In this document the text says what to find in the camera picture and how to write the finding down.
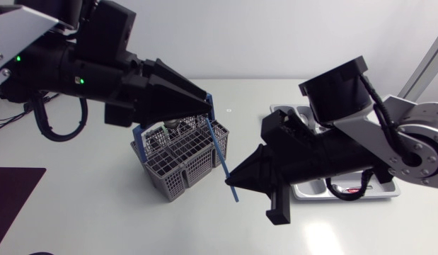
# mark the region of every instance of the metal tray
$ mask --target metal tray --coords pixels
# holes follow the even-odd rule
[[[321,127],[313,117],[313,112],[309,106],[305,105],[271,105],[270,111],[273,113],[281,110],[287,113],[293,110],[301,116],[302,121],[316,133],[324,132],[327,128]],[[343,174],[332,178],[332,183],[341,187],[344,191],[353,192],[360,187],[362,173],[354,172]],[[325,186],[325,180],[319,179],[306,183],[292,185],[294,197],[299,200],[330,200],[336,198]],[[400,189],[395,180],[389,183],[380,184],[376,177],[372,177],[368,183],[368,189],[363,198],[393,198],[400,195]]]

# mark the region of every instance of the white tabletop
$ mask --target white tabletop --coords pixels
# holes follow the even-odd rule
[[[230,130],[230,170],[262,142],[270,104],[307,103],[300,80],[194,82],[213,95]],[[168,203],[129,145],[132,130],[103,124],[103,103],[88,103],[87,126],[69,142],[45,139],[33,115],[0,130],[0,166],[47,168],[0,254],[438,254],[438,190],[403,181],[388,200],[292,198],[291,224],[282,226],[266,218],[264,194],[237,189],[235,203],[221,166]],[[47,111],[58,132],[80,119],[68,96]]]

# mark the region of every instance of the metal bracket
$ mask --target metal bracket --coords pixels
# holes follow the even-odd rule
[[[59,22],[25,6],[13,7],[18,8],[0,15],[0,69]]]
[[[399,97],[416,101],[438,73],[438,36],[418,65]]]

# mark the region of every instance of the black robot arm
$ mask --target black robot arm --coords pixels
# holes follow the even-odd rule
[[[146,127],[211,109],[205,91],[161,60],[140,60],[126,51],[135,12],[113,1],[16,3],[59,19],[51,31],[3,66],[10,75],[0,86],[0,95],[9,101],[33,104],[43,134],[50,133],[40,103],[47,91],[79,97],[84,115],[86,98],[102,101],[105,122],[126,127],[132,123]],[[69,28],[78,30],[64,35]]]

